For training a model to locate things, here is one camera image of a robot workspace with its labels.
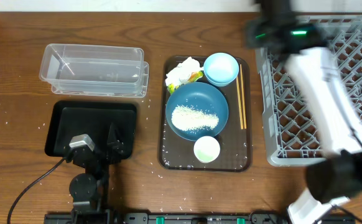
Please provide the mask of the wooden chopstick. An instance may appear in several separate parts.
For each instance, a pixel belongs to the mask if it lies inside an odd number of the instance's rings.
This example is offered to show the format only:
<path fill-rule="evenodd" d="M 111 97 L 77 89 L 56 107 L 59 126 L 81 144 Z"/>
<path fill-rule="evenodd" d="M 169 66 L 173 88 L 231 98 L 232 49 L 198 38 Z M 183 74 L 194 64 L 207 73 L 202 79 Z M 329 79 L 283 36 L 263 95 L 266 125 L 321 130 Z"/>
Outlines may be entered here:
<path fill-rule="evenodd" d="M 236 77 L 236 89 L 237 89 L 237 97 L 238 97 L 238 109 L 239 109 L 240 128 L 241 128 L 241 129 L 244 129 L 243 112 L 242 112 L 242 107 L 241 107 L 241 96 L 240 96 L 238 76 Z"/>
<path fill-rule="evenodd" d="M 241 105 L 242 105 L 242 114 L 243 114 L 243 127 L 244 129 L 247 128 L 246 122 L 246 105 L 245 105 L 245 97 L 244 97 L 244 76 L 243 76 L 243 68 L 242 65 L 239 65 L 239 72 L 240 72 L 240 87 L 241 87 Z"/>

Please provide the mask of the light blue bowl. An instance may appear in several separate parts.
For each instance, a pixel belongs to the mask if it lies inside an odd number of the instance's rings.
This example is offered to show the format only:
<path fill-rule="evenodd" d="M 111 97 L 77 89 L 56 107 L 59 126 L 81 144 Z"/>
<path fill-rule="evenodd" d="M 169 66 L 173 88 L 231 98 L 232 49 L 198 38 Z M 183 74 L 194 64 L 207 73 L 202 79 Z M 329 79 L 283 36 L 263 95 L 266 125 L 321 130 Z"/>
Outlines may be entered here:
<path fill-rule="evenodd" d="M 212 85 L 223 87 L 239 75 L 239 64 L 232 55 L 219 52 L 204 61 L 203 72 Z"/>

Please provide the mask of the dark blue plate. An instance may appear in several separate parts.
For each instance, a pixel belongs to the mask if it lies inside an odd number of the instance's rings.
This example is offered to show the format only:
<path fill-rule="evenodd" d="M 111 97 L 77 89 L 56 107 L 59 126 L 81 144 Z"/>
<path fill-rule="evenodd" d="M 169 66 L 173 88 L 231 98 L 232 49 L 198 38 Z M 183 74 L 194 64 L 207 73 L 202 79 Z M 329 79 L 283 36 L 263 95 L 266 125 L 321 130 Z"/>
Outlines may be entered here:
<path fill-rule="evenodd" d="M 202 110 L 208 114 L 216 114 L 219 123 L 214 129 L 198 131 L 181 131 L 171 122 L 171 113 L 176 106 L 187 106 Z M 216 87 L 203 82 L 195 82 L 181 86 L 167 100 L 165 118 L 175 134 L 189 141 L 196 141 L 203 136 L 214 137 L 226 126 L 229 116 L 228 102 L 222 92 Z"/>

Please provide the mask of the white green cup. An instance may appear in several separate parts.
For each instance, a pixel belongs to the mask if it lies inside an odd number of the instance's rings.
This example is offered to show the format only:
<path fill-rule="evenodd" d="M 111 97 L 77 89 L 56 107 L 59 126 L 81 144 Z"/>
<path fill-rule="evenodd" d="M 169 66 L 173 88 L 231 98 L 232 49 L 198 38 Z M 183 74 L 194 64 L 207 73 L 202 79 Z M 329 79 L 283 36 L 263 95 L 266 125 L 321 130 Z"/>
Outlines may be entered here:
<path fill-rule="evenodd" d="M 193 152 L 200 162 L 210 163 L 220 155 L 220 144 L 214 137 L 204 136 L 195 142 Z"/>

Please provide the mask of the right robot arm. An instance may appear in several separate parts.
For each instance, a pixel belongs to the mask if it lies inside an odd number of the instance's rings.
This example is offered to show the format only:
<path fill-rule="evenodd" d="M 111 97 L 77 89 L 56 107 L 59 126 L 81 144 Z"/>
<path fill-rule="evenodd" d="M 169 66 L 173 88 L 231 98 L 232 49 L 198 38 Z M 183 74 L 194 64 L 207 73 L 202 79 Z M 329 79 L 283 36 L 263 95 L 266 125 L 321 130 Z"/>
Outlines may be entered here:
<path fill-rule="evenodd" d="M 362 124 L 336 58 L 313 24 L 301 24 L 290 1 L 261 0 L 246 44 L 279 54 L 312 114 L 325 160 L 306 168 L 306 189 L 289 205 L 292 223 L 317 223 L 362 193 Z"/>

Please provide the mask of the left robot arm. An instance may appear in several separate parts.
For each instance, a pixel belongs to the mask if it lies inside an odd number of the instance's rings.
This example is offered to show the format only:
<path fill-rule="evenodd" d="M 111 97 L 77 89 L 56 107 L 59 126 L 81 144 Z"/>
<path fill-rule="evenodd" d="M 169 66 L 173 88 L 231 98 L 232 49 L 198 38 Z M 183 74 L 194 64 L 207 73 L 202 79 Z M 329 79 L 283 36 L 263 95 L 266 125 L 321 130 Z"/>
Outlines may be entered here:
<path fill-rule="evenodd" d="M 64 159 L 84 173 L 72 179 L 69 193 L 73 197 L 72 223 L 122 223 L 121 215 L 106 204 L 109 186 L 109 166 L 122 160 L 124 144 L 118 129 L 111 123 L 102 147 L 88 134 L 72 137 Z"/>

